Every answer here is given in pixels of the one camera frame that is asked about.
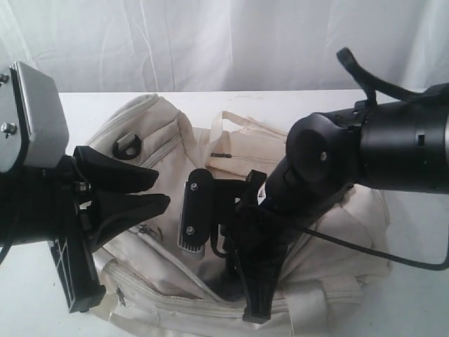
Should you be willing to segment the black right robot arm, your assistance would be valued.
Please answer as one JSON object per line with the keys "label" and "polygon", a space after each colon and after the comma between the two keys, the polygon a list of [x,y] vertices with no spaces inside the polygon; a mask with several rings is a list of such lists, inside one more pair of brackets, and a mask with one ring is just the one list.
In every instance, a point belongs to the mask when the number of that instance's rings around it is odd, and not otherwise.
{"label": "black right robot arm", "polygon": [[448,192],[448,86],[404,91],[392,103],[374,94],[351,109],[297,121],[286,154],[269,176],[215,182],[227,269],[246,298],[243,320],[263,324],[289,245],[355,185]]}

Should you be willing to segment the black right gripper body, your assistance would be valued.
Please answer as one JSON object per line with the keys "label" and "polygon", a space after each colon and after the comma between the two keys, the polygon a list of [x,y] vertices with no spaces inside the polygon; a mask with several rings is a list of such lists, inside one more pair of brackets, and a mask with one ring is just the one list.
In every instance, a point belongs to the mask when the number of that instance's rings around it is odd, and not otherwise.
{"label": "black right gripper body", "polygon": [[299,237],[292,228],[300,202],[309,198],[307,181],[294,170],[267,175],[251,171],[245,180],[208,176],[210,245],[234,266],[283,265]]}

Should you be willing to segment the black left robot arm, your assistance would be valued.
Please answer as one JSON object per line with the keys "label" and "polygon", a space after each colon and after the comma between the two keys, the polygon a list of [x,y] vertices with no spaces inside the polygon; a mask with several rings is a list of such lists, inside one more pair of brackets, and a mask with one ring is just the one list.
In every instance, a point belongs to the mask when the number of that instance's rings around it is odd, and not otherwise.
{"label": "black left robot arm", "polygon": [[1,174],[1,257],[15,245],[48,242],[69,312],[86,312],[106,294],[93,253],[170,203],[150,194],[157,171],[78,146],[55,168]]}

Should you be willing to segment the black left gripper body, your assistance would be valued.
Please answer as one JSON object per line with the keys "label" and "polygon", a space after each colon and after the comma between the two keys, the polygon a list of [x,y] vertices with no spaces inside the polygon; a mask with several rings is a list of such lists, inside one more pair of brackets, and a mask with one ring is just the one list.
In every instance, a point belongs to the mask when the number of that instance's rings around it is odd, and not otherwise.
{"label": "black left gripper body", "polygon": [[80,182],[74,158],[64,155],[55,168],[41,171],[35,196],[42,237],[48,242],[70,313],[89,311],[105,294],[81,226],[75,188]]}

